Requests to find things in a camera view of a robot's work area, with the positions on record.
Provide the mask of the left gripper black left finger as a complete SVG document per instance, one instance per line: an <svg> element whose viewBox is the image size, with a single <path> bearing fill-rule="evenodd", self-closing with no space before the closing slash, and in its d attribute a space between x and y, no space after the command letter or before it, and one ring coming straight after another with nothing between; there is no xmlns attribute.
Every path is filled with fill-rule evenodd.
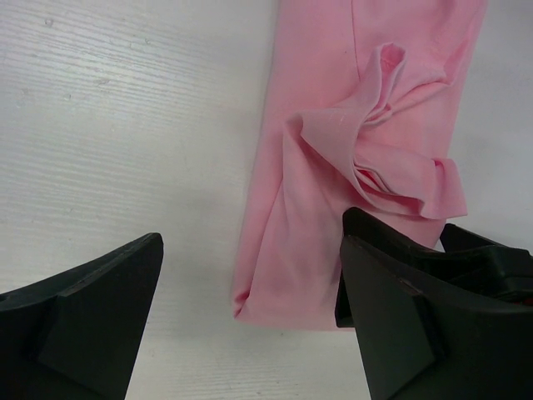
<svg viewBox="0 0 533 400"><path fill-rule="evenodd" d="M1 296L3 399L124 399L163 259L148 233Z"/></svg>

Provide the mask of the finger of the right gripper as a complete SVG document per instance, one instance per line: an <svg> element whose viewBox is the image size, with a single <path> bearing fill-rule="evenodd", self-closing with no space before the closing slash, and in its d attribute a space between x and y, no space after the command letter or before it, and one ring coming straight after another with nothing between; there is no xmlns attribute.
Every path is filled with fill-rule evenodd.
<svg viewBox="0 0 533 400"><path fill-rule="evenodd" d="M353 207L342 216L343 238L355 238L389 258L438 277L441 254L414 242L371 214ZM359 328L361 317L384 318L418 323L432 329L431 311L422 299L402 294L388 280L389 271L380 265L363 265L360 259L341 261L341 276L336 297L335 319L339 328Z"/></svg>
<svg viewBox="0 0 533 400"><path fill-rule="evenodd" d="M532 303L532 255L447 223L440 236L447 282L508 303Z"/></svg>

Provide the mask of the pink t shirt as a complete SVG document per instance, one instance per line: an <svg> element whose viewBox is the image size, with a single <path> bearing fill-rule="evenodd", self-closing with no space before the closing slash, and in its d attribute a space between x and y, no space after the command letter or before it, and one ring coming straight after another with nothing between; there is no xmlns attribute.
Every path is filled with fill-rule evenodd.
<svg viewBox="0 0 533 400"><path fill-rule="evenodd" d="M466 214L448 150L484 1L282 1L234 318L332 330L342 216L432 247Z"/></svg>

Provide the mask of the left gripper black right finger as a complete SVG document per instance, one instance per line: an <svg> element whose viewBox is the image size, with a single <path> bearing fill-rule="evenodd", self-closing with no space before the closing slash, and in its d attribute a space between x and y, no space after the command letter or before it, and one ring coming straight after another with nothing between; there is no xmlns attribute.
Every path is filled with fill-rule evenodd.
<svg viewBox="0 0 533 400"><path fill-rule="evenodd" d="M529 399L532 310L347 237L342 277L374 399Z"/></svg>

